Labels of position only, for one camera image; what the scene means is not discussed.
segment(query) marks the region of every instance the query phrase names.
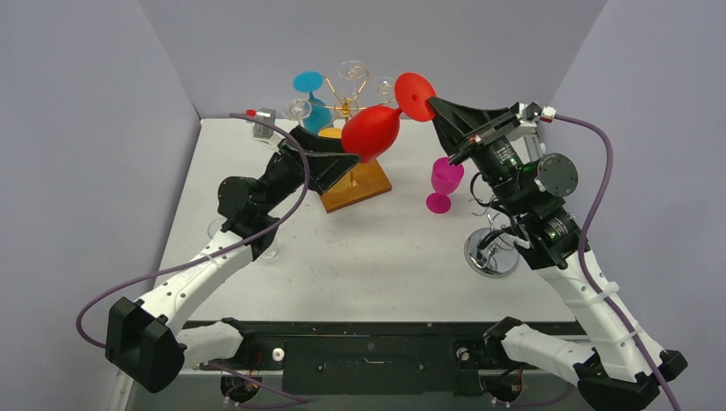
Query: pink wine glass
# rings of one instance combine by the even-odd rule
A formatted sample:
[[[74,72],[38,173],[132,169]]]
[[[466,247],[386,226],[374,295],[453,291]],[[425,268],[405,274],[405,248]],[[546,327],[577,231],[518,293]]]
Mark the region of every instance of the pink wine glass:
[[[433,164],[431,186],[433,193],[426,198],[426,206],[436,214],[444,214],[451,208],[449,194],[456,191],[464,178],[464,166],[450,165],[449,158],[441,157]]]

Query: tabletop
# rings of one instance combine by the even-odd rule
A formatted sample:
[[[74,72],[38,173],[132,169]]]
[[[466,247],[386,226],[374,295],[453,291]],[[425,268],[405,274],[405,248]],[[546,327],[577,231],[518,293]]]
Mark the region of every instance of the tabletop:
[[[278,120],[290,130],[296,122]],[[252,125],[205,119],[162,259],[162,268],[189,261],[209,241],[217,187],[228,176],[262,175],[272,151],[252,139]],[[523,160],[522,140],[514,143]],[[520,259],[512,275],[492,279],[472,271],[464,241],[488,225],[469,209],[466,174],[450,195],[451,210],[431,213],[431,166],[444,152],[433,126],[402,121],[396,143],[378,160],[393,189],[327,214],[309,192],[277,232],[279,254],[234,274],[191,320],[491,322],[574,321],[553,289]],[[296,193],[271,215],[283,215]],[[491,190],[481,182],[480,198]],[[164,280],[160,277],[157,283]]]

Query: wooden base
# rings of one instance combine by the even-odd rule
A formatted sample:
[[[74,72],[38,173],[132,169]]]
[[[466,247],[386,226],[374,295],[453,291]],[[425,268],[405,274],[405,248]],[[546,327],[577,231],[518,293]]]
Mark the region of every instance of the wooden base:
[[[334,212],[343,207],[359,203],[391,190],[390,181],[377,160],[353,167],[354,183],[352,187],[342,191],[329,191],[320,196],[327,212]]]

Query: gray floor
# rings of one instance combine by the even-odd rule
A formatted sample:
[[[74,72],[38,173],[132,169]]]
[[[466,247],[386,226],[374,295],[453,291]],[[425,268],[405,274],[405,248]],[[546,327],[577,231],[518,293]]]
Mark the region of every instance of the gray floor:
[[[279,386],[281,377],[265,377],[265,382]],[[525,377],[525,390],[518,402],[543,401],[558,396],[566,389],[566,384],[555,377],[545,374],[531,374]],[[483,409],[506,409],[504,406],[493,408],[485,397],[453,397],[451,393],[430,393],[420,396],[311,396],[312,402],[291,409],[321,411],[402,411],[402,410],[457,410],[481,411]],[[134,385],[127,411],[230,411],[222,404],[223,396],[219,390],[219,377],[214,375],[179,376],[166,390],[149,394]],[[250,404],[272,404],[286,402],[269,392],[260,392]],[[577,392],[564,401],[542,411],[575,411],[591,409]]]

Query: white wall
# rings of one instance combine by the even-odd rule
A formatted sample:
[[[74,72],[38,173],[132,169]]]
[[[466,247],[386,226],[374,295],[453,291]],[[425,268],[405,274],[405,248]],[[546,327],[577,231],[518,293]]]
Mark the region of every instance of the white wall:
[[[683,409],[723,409],[726,360],[726,3],[609,0],[553,101],[597,123],[615,146],[610,191],[590,235],[641,324],[690,367]],[[602,178],[595,134],[544,128],[578,165],[582,221]],[[669,409],[664,396],[652,409]]]
[[[419,71],[462,104],[549,102],[605,0],[139,3],[202,116],[226,116],[283,107],[299,97],[292,80],[303,70],[342,86],[337,68],[349,59],[374,76]]]
[[[74,316],[158,266],[199,123],[135,1],[0,3],[0,409],[105,409]]]

